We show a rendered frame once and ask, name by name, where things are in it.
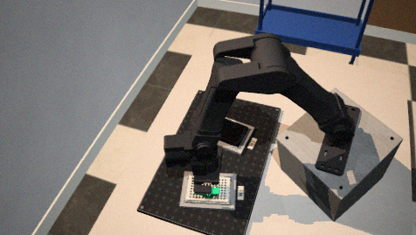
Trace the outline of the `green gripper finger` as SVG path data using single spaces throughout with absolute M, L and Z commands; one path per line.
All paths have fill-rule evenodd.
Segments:
M 207 193 L 195 193 L 194 192 L 194 194 L 198 194 L 200 196 L 203 196 L 206 199 L 212 199 L 214 196 L 219 195 L 219 189 L 220 189 L 219 187 L 211 187 L 211 194 L 210 194 L 210 196 L 205 195 Z

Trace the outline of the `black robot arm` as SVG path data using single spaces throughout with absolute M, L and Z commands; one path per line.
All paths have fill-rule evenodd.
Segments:
M 325 133 L 315 167 L 343 175 L 355 136 L 358 107 L 345 105 L 337 93 L 319 86 L 273 33 L 219 41 L 213 47 L 213 58 L 205 93 L 191 116 L 191 130 L 163 137 L 168 168 L 181 169 L 191 162 L 194 176 L 207 176 L 205 164 L 200 162 L 216 159 L 224 119 L 239 92 L 279 93 L 309 113 Z

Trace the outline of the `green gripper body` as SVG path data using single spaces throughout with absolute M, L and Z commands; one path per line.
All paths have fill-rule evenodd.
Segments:
M 200 162 L 198 159 L 197 161 Z M 193 191 L 195 193 L 211 194 L 211 186 L 202 185 L 202 184 L 203 183 L 219 184 L 219 171 L 221 170 L 221 162 L 222 162 L 222 148 L 218 148 L 218 155 L 213 162 L 200 162 L 202 164 L 205 164 L 207 176 L 194 176 Z

